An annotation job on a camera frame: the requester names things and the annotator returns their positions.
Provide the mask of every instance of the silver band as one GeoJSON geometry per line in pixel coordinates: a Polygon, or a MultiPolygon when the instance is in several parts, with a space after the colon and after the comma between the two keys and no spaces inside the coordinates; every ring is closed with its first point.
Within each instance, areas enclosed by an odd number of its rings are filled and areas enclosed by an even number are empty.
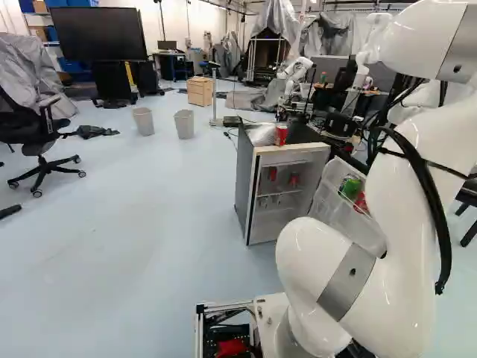
{"type": "Polygon", "coordinates": [[[477,5],[467,4],[458,30],[440,66],[438,80],[465,84],[476,71],[476,16],[477,5]]]}
{"type": "Polygon", "coordinates": [[[373,270],[376,258],[353,243],[317,303],[336,321],[350,310],[373,270]]]}

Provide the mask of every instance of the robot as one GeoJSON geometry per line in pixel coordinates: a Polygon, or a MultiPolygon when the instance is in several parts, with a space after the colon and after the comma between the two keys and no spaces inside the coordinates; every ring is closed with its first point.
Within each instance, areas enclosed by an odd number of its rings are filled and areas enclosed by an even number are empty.
{"type": "Polygon", "coordinates": [[[293,92],[295,84],[300,83],[306,72],[313,66],[313,61],[306,57],[299,57],[281,72],[277,73],[277,78],[287,80],[285,85],[285,97],[289,98],[293,92]]]}
{"type": "MultiPolygon", "coordinates": [[[[383,31],[379,59],[406,75],[475,89],[476,17],[474,1],[414,3],[383,31]]],[[[476,100],[472,92],[396,127],[422,158],[440,166],[429,166],[429,172],[445,210],[476,162],[476,100]]],[[[263,296],[256,304],[262,311],[264,302],[271,304],[271,316],[282,310],[274,338],[266,341],[273,346],[267,357],[333,357],[351,337],[380,358],[420,357],[426,350],[435,322],[438,223],[410,162],[389,154],[401,154],[401,147],[392,138],[383,147],[388,153],[377,155],[365,193],[368,209],[386,235],[387,255],[373,256],[318,220],[290,222],[276,251],[286,297],[263,296]]],[[[438,292],[445,282],[438,281],[438,292]]],[[[264,335],[271,337],[266,330],[262,328],[264,335]]]]}

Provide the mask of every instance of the blue floor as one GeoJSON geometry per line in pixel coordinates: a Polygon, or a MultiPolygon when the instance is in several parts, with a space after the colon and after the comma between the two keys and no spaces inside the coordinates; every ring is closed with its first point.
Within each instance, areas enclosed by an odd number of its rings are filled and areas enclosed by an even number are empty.
{"type": "MultiPolygon", "coordinates": [[[[232,85],[220,82],[218,90],[232,85]]],[[[192,357],[197,302],[282,290],[274,244],[244,245],[233,210],[236,152],[209,127],[212,108],[189,105],[176,92],[138,106],[153,110],[154,136],[136,133],[131,107],[99,110],[78,102],[72,129],[121,131],[60,140],[46,154],[50,160],[79,154],[83,162],[71,166],[87,171],[86,178],[52,174],[41,199],[31,197],[32,181],[16,191],[0,186],[1,207],[24,207],[0,222],[0,357],[192,357]],[[173,115],[184,108],[195,112],[196,136],[180,141],[173,115]]],[[[219,116],[234,113],[218,100],[219,116]]],[[[6,145],[0,160],[0,181],[36,165],[6,145]]],[[[449,216],[456,243],[476,216],[474,209],[449,216]]],[[[477,242],[455,245],[455,269],[437,299],[435,343],[426,357],[471,357],[477,347],[476,255],[477,242]]]]}

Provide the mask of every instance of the red tool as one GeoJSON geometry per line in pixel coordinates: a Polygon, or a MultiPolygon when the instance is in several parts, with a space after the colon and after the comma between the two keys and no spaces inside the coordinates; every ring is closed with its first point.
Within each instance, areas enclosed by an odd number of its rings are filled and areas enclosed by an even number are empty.
{"type": "Polygon", "coordinates": [[[247,347],[245,347],[241,339],[231,339],[230,341],[218,343],[216,358],[232,357],[245,352],[247,352],[247,347]]]}

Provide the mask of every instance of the white trash bin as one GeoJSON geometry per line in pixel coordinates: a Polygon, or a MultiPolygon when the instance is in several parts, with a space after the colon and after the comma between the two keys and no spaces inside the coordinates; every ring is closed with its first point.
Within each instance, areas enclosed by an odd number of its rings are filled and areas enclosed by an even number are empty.
{"type": "Polygon", "coordinates": [[[152,120],[152,111],[146,107],[134,108],[133,117],[136,121],[137,131],[142,136],[154,134],[154,122],[152,120]]]}
{"type": "Polygon", "coordinates": [[[194,111],[180,110],[174,114],[174,120],[180,139],[191,139],[194,136],[194,111]]]}

